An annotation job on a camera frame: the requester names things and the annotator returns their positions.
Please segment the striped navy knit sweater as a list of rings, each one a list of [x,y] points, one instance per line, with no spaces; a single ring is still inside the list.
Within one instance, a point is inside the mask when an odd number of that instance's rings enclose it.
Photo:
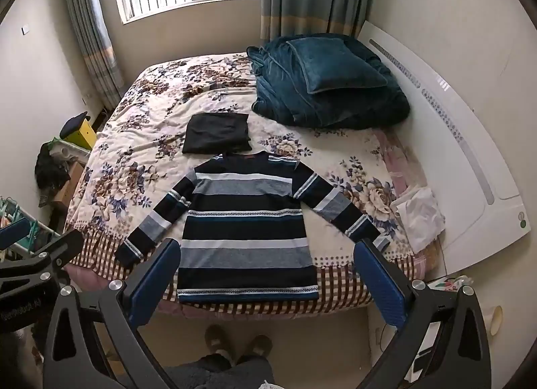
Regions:
[[[316,300],[303,207],[355,243],[381,234],[366,213],[297,159],[220,154],[188,171],[117,247],[115,259],[133,268],[183,219],[180,302]]]

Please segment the black clothes pile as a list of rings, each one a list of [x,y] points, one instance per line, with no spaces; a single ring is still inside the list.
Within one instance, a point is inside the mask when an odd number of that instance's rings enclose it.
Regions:
[[[36,185],[40,190],[61,190],[70,180],[69,172],[50,155],[47,143],[43,143],[36,158]]]

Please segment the green drying rack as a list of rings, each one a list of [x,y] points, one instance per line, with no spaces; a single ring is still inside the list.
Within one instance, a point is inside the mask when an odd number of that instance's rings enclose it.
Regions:
[[[1,250],[27,258],[59,237],[12,198],[1,198]]]

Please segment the cardboard box beside bed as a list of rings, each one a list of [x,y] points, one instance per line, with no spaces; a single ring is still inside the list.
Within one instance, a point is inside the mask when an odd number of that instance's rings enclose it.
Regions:
[[[85,167],[79,162],[73,162],[71,164],[69,168],[70,179],[55,194],[55,197],[52,200],[52,206],[55,209],[59,209],[64,213],[68,210],[84,169]]]

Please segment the yellow box with black cap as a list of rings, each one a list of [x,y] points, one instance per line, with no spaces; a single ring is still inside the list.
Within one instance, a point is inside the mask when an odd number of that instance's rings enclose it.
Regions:
[[[70,118],[60,131],[59,137],[86,150],[92,150],[96,144],[96,132],[89,123],[87,112]]]

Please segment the white crumpled cloth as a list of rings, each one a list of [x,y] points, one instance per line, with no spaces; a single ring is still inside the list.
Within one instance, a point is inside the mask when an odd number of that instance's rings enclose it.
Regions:
[[[414,253],[424,250],[445,230],[445,217],[429,186],[408,188],[390,208],[400,220]]]

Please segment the white bed headboard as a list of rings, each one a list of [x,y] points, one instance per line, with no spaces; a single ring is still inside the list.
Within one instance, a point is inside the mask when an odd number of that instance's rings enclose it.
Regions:
[[[429,278],[460,272],[520,240],[531,225],[523,198],[491,136],[466,102],[424,60],[372,23],[358,35],[407,96],[395,133],[412,153],[445,218]]]

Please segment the right grey slipper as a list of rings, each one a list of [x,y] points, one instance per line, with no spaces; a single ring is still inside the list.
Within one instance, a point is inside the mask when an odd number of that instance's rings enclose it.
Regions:
[[[261,334],[256,336],[248,345],[243,353],[244,356],[258,356],[268,358],[273,348],[271,339]]]

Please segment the floral bed blanket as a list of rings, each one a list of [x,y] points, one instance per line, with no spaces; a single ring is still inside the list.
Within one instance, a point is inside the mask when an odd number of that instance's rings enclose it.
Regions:
[[[197,113],[248,114],[254,150],[286,155],[343,191],[388,238],[386,257],[410,278],[439,262],[437,244],[414,252],[390,205],[418,180],[415,162],[379,130],[321,130],[281,125],[251,113],[256,82],[243,53],[168,61],[145,69],[98,134],[66,227],[81,231],[82,253],[67,270],[83,290],[125,276],[114,253],[186,170],[202,162],[182,152]]]

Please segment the folded black garment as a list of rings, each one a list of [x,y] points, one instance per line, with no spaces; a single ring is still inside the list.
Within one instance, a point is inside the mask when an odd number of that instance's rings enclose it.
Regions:
[[[252,150],[248,114],[197,113],[188,122],[183,154],[227,154]]]

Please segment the teal folded velvet quilt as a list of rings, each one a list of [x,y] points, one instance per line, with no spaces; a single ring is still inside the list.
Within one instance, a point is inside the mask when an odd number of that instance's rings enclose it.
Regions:
[[[342,40],[358,57],[387,80],[377,89],[338,89],[309,94],[299,62],[288,41],[306,37]],[[252,110],[287,126],[311,129],[390,127],[410,113],[408,99],[381,59],[351,36],[317,33],[276,38],[261,47],[247,47],[256,77],[257,99]]]

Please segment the left grey-blue curtain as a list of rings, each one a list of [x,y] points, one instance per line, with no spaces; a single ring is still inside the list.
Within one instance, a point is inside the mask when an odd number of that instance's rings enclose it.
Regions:
[[[117,64],[100,0],[65,0],[91,81],[108,110],[115,110],[126,85]]]

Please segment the teal velvet pillow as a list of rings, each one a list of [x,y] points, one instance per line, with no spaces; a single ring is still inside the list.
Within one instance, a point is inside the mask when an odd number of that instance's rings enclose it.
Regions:
[[[377,89],[386,78],[356,56],[342,40],[306,37],[288,41],[309,94],[338,89]]]

